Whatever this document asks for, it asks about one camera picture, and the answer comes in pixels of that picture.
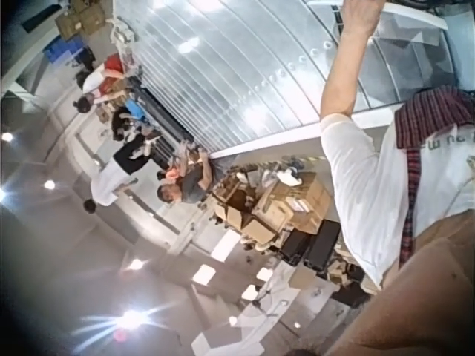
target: khaki pants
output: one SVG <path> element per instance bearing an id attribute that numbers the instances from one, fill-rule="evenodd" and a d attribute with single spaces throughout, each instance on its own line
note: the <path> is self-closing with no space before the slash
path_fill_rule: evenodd
<path id="1" fill-rule="evenodd" d="M 472 355 L 475 212 L 438 221 L 330 355 Z"/>

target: plaid shirt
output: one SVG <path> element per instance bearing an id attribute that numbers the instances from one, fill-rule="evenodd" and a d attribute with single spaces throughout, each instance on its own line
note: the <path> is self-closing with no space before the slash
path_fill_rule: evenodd
<path id="1" fill-rule="evenodd" d="M 455 87 L 442 86 L 416 94 L 396 111 L 396 146 L 407 154 L 409 209 L 401 238 L 399 267 L 413 254 L 413 215 L 421 179 L 421 145 L 435 133 L 454 125 L 475 125 L 474 96 Z"/>

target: white shirt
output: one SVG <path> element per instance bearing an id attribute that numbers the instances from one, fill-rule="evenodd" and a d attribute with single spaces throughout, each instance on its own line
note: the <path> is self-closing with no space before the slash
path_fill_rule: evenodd
<path id="1" fill-rule="evenodd" d="M 94 95 L 94 104 L 99 104 L 104 101 L 104 99 L 101 99 L 101 92 L 99 90 L 99 86 L 105 80 L 105 77 L 102 75 L 104 69 L 104 64 L 100 65 L 94 72 L 88 75 L 82 85 L 83 94 L 92 93 Z"/>
<path id="2" fill-rule="evenodd" d="M 372 139 L 341 114 L 324 119 L 321 142 L 332 170 L 345 244 L 379 286 L 399 257 L 409 206 L 406 153 L 396 148 L 394 123 L 384 135 L 379 154 Z M 473 126 L 454 126 L 422 146 L 415 237 L 437 220 L 475 208 L 474 172 L 468 164 L 473 155 Z"/>
<path id="3" fill-rule="evenodd" d="M 94 202 L 100 205 L 109 206 L 116 201 L 117 195 L 114 191 L 121 185 L 130 180 L 129 176 L 116 162 L 111 158 L 104 169 L 91 180 L 91 193 Z"/>

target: black pants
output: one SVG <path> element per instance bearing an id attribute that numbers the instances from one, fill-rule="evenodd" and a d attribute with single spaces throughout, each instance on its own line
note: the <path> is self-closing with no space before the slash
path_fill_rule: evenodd
<path id="1" fill-rule="evenodd" d="M 145 136 L 141 133 L 135 136 L 135 138 L 123 145 L 114 155 L 113 158 L 117 164 L 128 174 L 133 174 L 141 169 L 150 160 L 149 156 L 139 156 L 136 159 L 132 159 L 131 156 L 136 150 L 141 148 L 144 144 Z"/>

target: silver metal panel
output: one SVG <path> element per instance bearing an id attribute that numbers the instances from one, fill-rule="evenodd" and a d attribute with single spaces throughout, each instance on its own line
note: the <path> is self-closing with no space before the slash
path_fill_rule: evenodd
<path id="1" fill-rule="evenodd" d="M 137 33 L 144 83 L 210 151 L 319 120 L 339 42 L 335 12 L 301 0 L 116 0 Z M 439 29 L 385 13 L 368 45 L 356 111 L 453 83 Z"/>

